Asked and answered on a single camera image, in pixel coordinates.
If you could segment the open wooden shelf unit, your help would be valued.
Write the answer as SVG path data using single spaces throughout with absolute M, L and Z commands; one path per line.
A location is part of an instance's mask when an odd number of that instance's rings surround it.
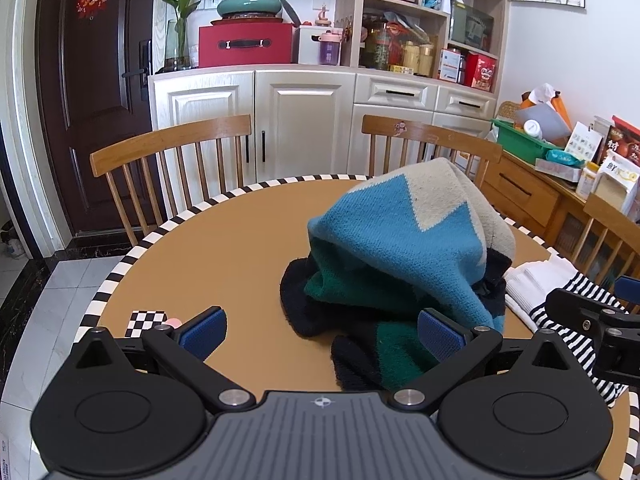
M 435 37 L 436 49 L 457 48 L 463 52 L 477 52 L 497 62 L 491 95 L 498 96 L 500 78 L 502 76 L 504 48 L 506 47 L 506 25 L 509 21 L 509 0 L 463 0 L 469 8 L 492 18 L 490 38 L 479 47 L 466 44 L 451 35 L 452 16 L 438 9 L 424 6 L 423 0 L 335 0 L 334 22 L 345 33 L 345 44 L 342 47 L 341 64 L 347 67 L 358 67 L 363 15 L 366 13 L 392 12 L 398 18 L 406 18 L 417 32 L 425 32 Z

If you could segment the green plastic basket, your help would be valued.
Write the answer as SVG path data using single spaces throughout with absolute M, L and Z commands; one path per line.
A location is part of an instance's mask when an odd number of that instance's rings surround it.
M 529 136 L 502 120 L 493 119 L 491 125 L 498 134 L 497 142 L 502 148 L 529 165 L 533 165 L 537 159 L 545 159 L 548 152 L 556 150 L 552 143 Z

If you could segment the white sideboard cabinet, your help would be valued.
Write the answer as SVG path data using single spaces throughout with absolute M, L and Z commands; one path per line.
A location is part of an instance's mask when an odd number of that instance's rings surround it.
M 365 174 L 364 115 L 425 122 L 486 136 L 497 100 L 491 92 L 420 76 L 313 65 L 200 68 L 151 77 L 154 129 L 249 114 L 245 182 L 303 174 Z M 205 159 L 213 194 L 219 193 L 213 150 Z M 194 154 L 186 152 L 194 204 Z

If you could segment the left wooden chair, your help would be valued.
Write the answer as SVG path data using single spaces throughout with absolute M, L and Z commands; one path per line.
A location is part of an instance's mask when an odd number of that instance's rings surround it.
M 196 186 L 204 200 L 214 196 L 205 159 L 213 150 L 218 191 L 229 191 L 228 177 L 245 184 L 250 135 L 249 114 L 210 118 L 140 134 L 90 155 L 92 174 L 105 178 L 129 243 L 137 230 L 149 235 L 178 214 L 178 200 L 194 206 L 186 152 L 194 154 Z

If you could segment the wooden drawer cabinet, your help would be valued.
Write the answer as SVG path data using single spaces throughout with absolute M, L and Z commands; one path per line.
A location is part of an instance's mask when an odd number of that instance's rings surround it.
M 586 201 L 564 181 L 504 152 L 489 164 L 480 190 L 500 214 L 540 236 L 562 255 L 574 252 L 588 221 Z

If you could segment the blue green knit cardigan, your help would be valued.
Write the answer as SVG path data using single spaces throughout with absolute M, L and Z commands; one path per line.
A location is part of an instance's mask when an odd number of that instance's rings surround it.
M 334 334 L 342 389 L 397 390 L 437 365 L 418 335 L 425 308 L 503 330 L 514 236 L 449 160 L 362 182 L 307 231 L 310 252 L 284 271 L 281 304 L 298 336 Z

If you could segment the red storage box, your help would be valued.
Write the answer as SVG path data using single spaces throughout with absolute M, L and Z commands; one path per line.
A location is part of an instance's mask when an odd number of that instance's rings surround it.
M 288 23 L 219 21 L 198 31 L 198 67 L 290 64 L 292 42 Z

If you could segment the teal ceramic plant bowl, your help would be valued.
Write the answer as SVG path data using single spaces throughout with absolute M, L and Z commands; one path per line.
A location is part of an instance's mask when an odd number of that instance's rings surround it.
M 222 18 L 238 14 L 276 16 L 281 9 L 280 0 L 222 0 L 217 6 L 217 13 Z

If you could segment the far right wooden chair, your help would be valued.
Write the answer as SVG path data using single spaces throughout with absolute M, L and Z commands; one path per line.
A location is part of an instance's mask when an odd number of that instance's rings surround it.
M 596 194 L 589 196 L 584 214 L 587 222 L 570 256 L 574 267 L 609 290 L 618 278 L 638 278 L 638 223 Z

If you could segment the purple water bottle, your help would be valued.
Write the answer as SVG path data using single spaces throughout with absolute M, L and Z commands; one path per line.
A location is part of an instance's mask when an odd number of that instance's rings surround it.
M 342 34 L 337 30 L 327 30 L 319 36 L 319 63 L 324 66 L 340 64 Z

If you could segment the checkered marker tag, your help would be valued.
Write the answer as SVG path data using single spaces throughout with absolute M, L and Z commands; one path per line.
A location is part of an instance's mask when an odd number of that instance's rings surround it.
M 130 318 L 125 330 L 126 338 L 138 338 L 145 330 L 164 324 L 167 315 L 164 311 L 135 310 L 130 314 Z

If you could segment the dark brown door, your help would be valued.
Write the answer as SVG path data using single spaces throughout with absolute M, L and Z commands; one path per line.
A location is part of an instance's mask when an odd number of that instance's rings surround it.
M 151 129 L 154 0 L 38 0 L 36 75 L 43 135 L 73 235 L 124 227 L 92 153 Z

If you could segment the wooden chair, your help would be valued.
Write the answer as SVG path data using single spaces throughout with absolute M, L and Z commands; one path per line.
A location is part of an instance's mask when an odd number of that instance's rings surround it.
M 618 278 L 638 278 L 638 223 L 596 194 L 589 196 L 584 214 L 587 222 L 570 256 L 574 267 L 609 290 Z
M 455 164 L 460 154 L 465 155 L 466 164 L 463 172 L 478 188 L 483 186 L 488 167 L 498 164 L 502 159 L 503 148 L 497 142 L 423 122 L 364 115 L 361 132 L 369 138 L 368 176 L 370 177 L 375 176 L 378 139 L 384 142 L 382 174 L 390 172 L 392 147 L 396 143 L 400 146 L 399 167 L 408 165 L 411 143 L 418 147 L 417 164 L 439 157 L 448 158 Z
M 228 177 L 245 184 L 250 135 L 249 114 L 210 118 L 140 134 L 90 155 L 92 174 L 105 178 L 129 243 L 137 230 L 149 235 L 178 214 L 178 200 L 194 206 L 186 152 L 194 154 L 196 186 L 204 200 L 214 196 L 205 159 L 213 150 L 218 191 L 229 191 Z

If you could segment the striped white folded shirt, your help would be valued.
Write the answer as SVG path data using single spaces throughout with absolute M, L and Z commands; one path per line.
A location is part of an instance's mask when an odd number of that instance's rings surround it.
M 523 263 L 507 270 L 504 278 L 506 306 L 532 332 L 552 330 L 558 334 L 612 408 L 627 387 L 593 373 L 597 352 L 593 339 L 579 326 L 577 315 L 585 304 L 623 312 L 620 302 L 559 256 Z

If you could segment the green leaf plant vase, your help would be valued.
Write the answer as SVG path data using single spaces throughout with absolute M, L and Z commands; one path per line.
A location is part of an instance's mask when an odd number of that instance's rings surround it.
M 163 72 L 188 70 L 191 67 L 191 59 L 186 22 L 189 16 L 198 8 L 200 2 L 195 0 L 160 1 L 168 4 L 175 13 L 175 18 L 167 25 Z

